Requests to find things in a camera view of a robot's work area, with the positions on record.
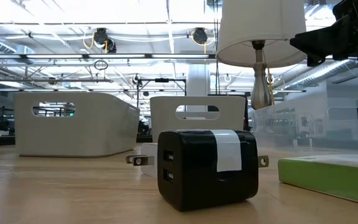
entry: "black usb charger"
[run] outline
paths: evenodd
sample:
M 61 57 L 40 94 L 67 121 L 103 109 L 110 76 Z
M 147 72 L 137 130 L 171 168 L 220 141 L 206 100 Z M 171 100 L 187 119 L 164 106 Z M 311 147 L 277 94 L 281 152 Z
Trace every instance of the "black usb charger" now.
M 260 161 L 248 131 L 165 131 L 157 161 L 158 189 L 179 211 L 241 202 L 258 191 Z

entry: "usb port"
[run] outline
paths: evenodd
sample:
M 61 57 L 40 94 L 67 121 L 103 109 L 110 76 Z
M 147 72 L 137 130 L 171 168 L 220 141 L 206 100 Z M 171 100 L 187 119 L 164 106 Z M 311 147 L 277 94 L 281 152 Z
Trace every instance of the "usb port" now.
M 173 152 L 164 150 L 164 160 L 168 162 L 173 162 Z
M 168 170 L 164 169 L 164 179 L 173 183 L 173 174 Z

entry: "desk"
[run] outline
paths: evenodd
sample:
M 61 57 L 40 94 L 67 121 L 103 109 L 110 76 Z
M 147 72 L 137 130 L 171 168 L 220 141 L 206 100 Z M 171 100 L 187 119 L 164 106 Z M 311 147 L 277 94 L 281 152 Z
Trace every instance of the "desk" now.
M 358 203 L 281 184 L 277 160 L 291 153 L 265 152 L 270 167 L 260 170 L 254 198 L 180 213 L 160 196 L 156 179 L 124 162 L 133 151 L 97 159 L 37 158 L 0 146 L 0 223 L 358 223 Z

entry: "ceiling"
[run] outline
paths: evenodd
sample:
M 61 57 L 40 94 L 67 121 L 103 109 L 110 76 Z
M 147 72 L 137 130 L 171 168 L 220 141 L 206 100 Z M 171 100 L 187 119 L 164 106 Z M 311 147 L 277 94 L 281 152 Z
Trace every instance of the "ceiling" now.
M 108 35 L 117 46 L 117 53 L 147 54 L 215 54 L 214 19 L 221 18 L 221 8 L 216 12 L 206 6 L 204 0 L 23 0 L 22 7 L 14 2 L 19 0 L 0 0 L 0 41 L 16 48 L 27 46 L 37 54 L 100 54 L 103 50 L 91 45 L 92 33 L 105 27 Z M 339 1 L 328 1 L 334 4 Z M 306 13 L 308 30 L 330 26 L 335 22 L 331 12 L 332 5 L 314 12 Z M 191 38 L 196 27 L 204 27 L 208 35 L 206 47 L 197 45 Z M 17 64 L 15 61 L 0 60 L 0 65 L 20 75 L 34 73 L 32 78 L 68 77 L 90 79 L 99 72 L 112 83 L 82 83 L 82 88 L 133 88 L 135 75 L 141 78 L 186 78 L 191 63 L 206 63 L 212 74 L 211 88 L 215 88 L 216 62 L 213 60 L 152 60 L 152 59 L 112 59 L 109 67 L 102 72 L 92 66 L 84 66 L 79 60 L 37 60 L 32 65 Z M 286 75 L 297 75 L 307 71 L 304 63 L 284 68 L 270 69 L 275 81 Z M 251 68 L 233 67 L 219 64 L 221 89 L 250 89 L 254 82 Z M 45 85 L 45 88 L 56 88 Z M 183 95 L 175 83 L 150 83 L 145 87 L 153 89 L 172 89 L 177 92 L 156 92 L 155 95 Z M 134 94 L 115 93 L 130 103 L 135 103 Z

